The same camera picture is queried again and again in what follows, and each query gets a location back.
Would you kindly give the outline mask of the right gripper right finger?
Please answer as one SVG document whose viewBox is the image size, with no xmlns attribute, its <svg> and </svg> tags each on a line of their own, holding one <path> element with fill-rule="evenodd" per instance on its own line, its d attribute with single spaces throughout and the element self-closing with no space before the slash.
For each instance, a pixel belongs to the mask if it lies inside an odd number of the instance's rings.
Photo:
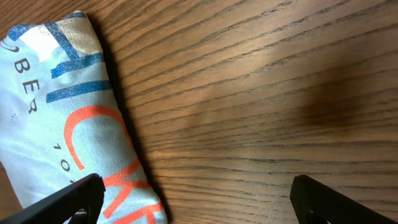
<svg viewBox="0 0 398 224">
<path fill-rule="evenodd" d="M 307 175 L 294 177 L 290 201 L 299 224 L 397 224 Z"/>
</svg>

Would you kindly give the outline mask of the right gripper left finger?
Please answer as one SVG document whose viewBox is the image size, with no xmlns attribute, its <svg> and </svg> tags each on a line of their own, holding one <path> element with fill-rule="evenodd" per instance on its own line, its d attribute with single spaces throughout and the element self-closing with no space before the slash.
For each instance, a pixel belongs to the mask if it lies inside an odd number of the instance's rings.
<svg viewBox="0 0 398 224">
<path fill-rule="evenodd" d="M 98 221 L 106 189 L 98 174 L 90 174 L 1 220 L 1 224 L 92 223 Z"/>
</svg>

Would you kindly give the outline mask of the light blue t-shirt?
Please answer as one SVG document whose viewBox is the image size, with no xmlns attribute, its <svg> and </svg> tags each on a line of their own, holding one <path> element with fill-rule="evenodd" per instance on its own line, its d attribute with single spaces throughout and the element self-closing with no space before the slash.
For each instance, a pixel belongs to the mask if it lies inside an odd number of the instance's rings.
<svg viewBox="0 0 398 224">
<path fill-rule="evenodd" d="M 23 208 L 96 173 L 100 223 L 167 222 L 84 12 L 16 25 L 1 41 L 1 163 Z"/>
</svg>

